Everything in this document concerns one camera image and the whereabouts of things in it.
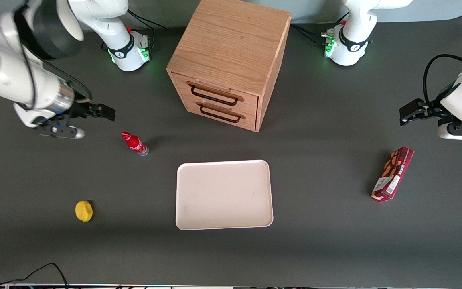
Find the yellow lemon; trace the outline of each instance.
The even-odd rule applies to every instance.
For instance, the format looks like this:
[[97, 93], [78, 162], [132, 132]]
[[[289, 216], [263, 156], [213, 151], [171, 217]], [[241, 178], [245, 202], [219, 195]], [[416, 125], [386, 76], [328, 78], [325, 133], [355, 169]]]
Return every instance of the yellow lemon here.
[[87, 201], [79, 201], [76, 204], [76, 216], [83, 222], [88, 222], [92, 218], [92, 206]]

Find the drawer handle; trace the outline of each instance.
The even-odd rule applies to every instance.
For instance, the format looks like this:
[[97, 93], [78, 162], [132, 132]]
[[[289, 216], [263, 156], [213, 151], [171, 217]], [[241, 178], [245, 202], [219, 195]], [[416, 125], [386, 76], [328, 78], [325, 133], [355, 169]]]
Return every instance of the drawer handle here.
[[221, 100], [221, 99], [211, 97], [211, 96], [208, 96], [208, 95], [204, 95], [204, 94], [201, 94], [201, 93], [196, 93], [194, 91], [194, 89], [196, 89], [196, 87], [194, 85], [191, 85], [191, 87], [192, 87], [192, 89], [191, 89], [192, 94], [195, 95], [195, 96], [202, 97], [202, 98], [209, 99], [209, 100], [216, 101], [216, 102], [220, 102], [221, 104], [225, 104], [227, 106], [236, 106], [236, 104], [238, 103], [238, 97], [234, 98], [235, 101], [229, 102], [229, 101]]
[[229, 122], [231, 122], [231, 123], [238, 123], [238, 122], [240, 121], [240, 118], [242, 117], [242, 116], [240, 116], [240, 115], [232, 115], [232, 116], [238, 117], [238, 119], [236, 119], [236, 120], [229, 119], [229, 118], [226, 118], [226, 117], [223, 117], [223, 116], [220, 116], [220, 115], [216, 115], [216, 114], [213, 114], [213, 113], [205, 112], [205, 111], [202, 110], [202, 109], [203, 109], [203, 108], [207, 108], [207, 107], [204, 106], [204, 105], [202, 105], [202, 104], [198, 104], [198, 105], [199, 105], [199, 110], [200, 110], [200, 112], [201, 112], [202, 114], [204, 114], [204, 115], [209, 115], [209, 116], [211, 116], [211, 117], [216, 117], [216, 118], [218, 118], [218, 119], [222, 119], [222, 120], [225, 120], [225, 121], [229, 121]]

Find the white tray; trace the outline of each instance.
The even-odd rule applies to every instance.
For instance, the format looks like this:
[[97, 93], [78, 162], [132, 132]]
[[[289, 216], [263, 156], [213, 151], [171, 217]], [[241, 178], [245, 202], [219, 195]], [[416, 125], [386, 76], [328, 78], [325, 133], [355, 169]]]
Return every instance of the white tray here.
[[274, 220], [266, 161], [184, 163], [178, 168], [181, 230], [267, 227]]

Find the coca-cola bottle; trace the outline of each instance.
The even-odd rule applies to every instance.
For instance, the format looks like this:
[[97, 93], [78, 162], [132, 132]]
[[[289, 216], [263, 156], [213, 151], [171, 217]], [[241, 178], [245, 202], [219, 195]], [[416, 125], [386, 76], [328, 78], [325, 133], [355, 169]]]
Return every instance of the coca-cola bottle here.
[[149, 153], [149, 148], [136, 135], [122, 132], [121, 136], [126, 141], [128, 147], [140, 156], [146, 156]]

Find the wood grain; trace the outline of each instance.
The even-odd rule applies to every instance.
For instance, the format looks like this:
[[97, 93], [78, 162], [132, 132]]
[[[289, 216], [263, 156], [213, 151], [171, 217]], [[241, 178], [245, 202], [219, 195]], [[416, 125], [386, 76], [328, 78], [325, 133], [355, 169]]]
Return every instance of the wood grain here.
[[[240, 0], [201, 0], [167, 65], [185, 108], [203, 115], [200, 103], [213, 106], [222, 117], [239, 114], [243, 119], [237, 124], [213, 119], [258, 132], [279, 74], [290, 20], [287, 11]], [[238, 102], [230, 106], [196, 96], [191, 85], [206, 96]]]
[[261, 96], [290, 13], [239, 0], [201, 0], [168, 69]]

